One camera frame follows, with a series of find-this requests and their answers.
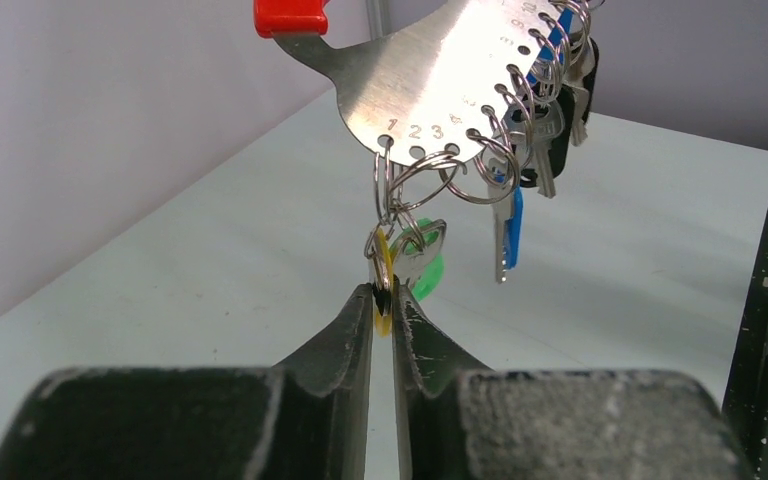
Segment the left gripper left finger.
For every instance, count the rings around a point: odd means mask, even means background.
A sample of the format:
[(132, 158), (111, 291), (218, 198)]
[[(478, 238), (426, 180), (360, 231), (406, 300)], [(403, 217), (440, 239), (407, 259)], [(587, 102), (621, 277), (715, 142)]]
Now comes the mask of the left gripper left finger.
[(372, 288), (271, 367), (56, 370), (0, 443), (0, 479), (360, 479)]

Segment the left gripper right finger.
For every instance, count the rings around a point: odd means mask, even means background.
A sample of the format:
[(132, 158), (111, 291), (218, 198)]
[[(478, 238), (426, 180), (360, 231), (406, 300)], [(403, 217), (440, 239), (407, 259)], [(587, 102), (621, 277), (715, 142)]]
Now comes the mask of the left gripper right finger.
[(404, 479), (749, 479), (712, 396), (669, 370), (494, 370), (392, 297)]

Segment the yellow key tag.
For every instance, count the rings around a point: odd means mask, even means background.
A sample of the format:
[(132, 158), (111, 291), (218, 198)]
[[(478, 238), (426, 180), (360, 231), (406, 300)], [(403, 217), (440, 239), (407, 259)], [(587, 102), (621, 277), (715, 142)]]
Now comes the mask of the yellow key tag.
[(365, 255), (369, 261), (370, 284), (373, 290), (373, 318), (377, 333), (388, 336), (392, 329), (393, 262), (386, 234), (381, 227), (370, 233)]

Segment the blue key tag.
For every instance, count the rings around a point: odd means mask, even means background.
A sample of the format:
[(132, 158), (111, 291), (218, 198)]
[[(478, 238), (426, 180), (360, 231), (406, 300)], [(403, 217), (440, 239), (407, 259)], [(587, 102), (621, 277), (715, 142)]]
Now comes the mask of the blue key tag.
[(532, 86), (560, 84), (573, 58), (576, 9), (563, 2), (554, 3), (553, 7), (556, 12), (549, 14), (547, 23), (550, 31), (543, 38), (537, 38), (540, 50), (527, 74)]
[(506, 270), (516, 267), (519, 257), (522, 217), (524, 212), (522, 189), (517, 187), (501, 203), (503, 220), (503, 253)]

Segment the steel key holder red handle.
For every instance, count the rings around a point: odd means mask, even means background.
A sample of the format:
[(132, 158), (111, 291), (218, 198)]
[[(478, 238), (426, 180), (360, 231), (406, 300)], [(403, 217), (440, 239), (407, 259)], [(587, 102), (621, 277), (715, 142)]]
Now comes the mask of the steel key holder red handle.
[(537, 38), (560, 2), (589, 27), (585, 1), (448, 1), (394, 33), (334, 48), (324, 39), (323, 1), (256, 1), (253, 14), (261, 37), (334, 84), (359, 143), (411, 166), (428, 154), (469, 160), (481, 152), (479, 138), (496, 129), (491, 115), (528, 94)]

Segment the black key tag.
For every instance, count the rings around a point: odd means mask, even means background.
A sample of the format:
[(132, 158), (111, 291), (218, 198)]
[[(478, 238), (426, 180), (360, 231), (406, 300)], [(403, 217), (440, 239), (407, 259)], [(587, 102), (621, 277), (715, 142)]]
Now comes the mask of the black key tag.
[(560, 93), (543, 115), (550, 121), (535, 126), (535, 134), (548, 140), (544, 146), (553, 179), (565, 169), (569, 147), (580, 146), (587, 138), (586, 123), (598, 71), (600, 53), (594, 40), (585, 40), (573, 55), (578, 59), (567, 70)]

